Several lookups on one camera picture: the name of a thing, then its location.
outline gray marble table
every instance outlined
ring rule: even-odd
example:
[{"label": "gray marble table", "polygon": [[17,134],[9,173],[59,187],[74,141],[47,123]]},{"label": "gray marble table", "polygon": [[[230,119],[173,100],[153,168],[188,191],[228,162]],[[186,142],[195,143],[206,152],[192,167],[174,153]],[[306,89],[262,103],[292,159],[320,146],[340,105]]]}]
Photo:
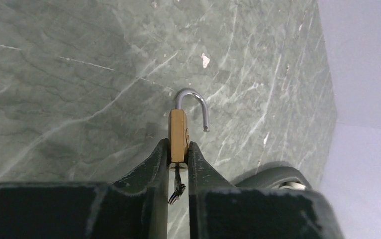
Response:
[{"label": "gray marble table", "polygon": [[[113,181],[168,132],[237,182],[271,165],[319,185],[336,121],[316,1],[0,0],[0,181]],[[187,198],[169,237],[189,234]]]}]

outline white surface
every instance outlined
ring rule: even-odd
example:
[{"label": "white surface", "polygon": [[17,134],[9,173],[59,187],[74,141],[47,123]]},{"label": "white surface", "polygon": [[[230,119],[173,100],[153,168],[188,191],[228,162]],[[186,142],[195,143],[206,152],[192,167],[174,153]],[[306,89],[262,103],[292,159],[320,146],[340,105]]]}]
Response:
[{"label": "white surface", "polygon": [[318,0],[338,122],[381,128],[381,0]]},{"label": "white surface", "polygon": [[321,192],[347,239],[381,239],[381,129],[337,124]]}]

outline silver hook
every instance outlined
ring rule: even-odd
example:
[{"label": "silver hook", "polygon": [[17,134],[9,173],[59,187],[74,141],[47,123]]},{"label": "silver hook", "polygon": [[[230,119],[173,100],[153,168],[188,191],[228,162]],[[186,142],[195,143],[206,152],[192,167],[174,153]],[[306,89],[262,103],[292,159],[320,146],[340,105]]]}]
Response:
[{"label": "silver hook", "polygon": [[208,115],[208,104],[204,98],[192,88],[183,88],[181,89],[176,96],[176,109],[182,109],[183,97],[191,95],[195,97],[202,106],[202,122],[204,126],[204,132],[209,132],[209,115]]}]

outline floor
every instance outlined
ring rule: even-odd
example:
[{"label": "floor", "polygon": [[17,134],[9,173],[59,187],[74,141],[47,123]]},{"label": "floor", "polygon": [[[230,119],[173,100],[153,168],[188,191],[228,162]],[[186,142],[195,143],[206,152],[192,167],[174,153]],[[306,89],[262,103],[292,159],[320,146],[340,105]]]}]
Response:
[{"label": "floor", "polygon": [[[317,188],[336,110],[316,1],[0,0],[0,181],[114,181],[168,134],[226,179],[292,165]],[[189,233],[183,197],[169,237]]]}]

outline metal shackle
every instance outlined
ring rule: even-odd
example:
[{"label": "metal shackle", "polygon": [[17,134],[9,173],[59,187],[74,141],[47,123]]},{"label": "metal shackle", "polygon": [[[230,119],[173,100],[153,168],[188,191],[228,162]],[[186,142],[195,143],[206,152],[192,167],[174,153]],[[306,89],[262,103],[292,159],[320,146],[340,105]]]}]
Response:
[{"label": "metal shackle", "polygon": [[204,132],[209,132],[209,115],[208,115],[208,104],[204,98],[192,88],[181,89],[176,96],[176,109],[182,109],[183,98],[187,95],[195,97],[202,106],[202,123],[204,127]]}]

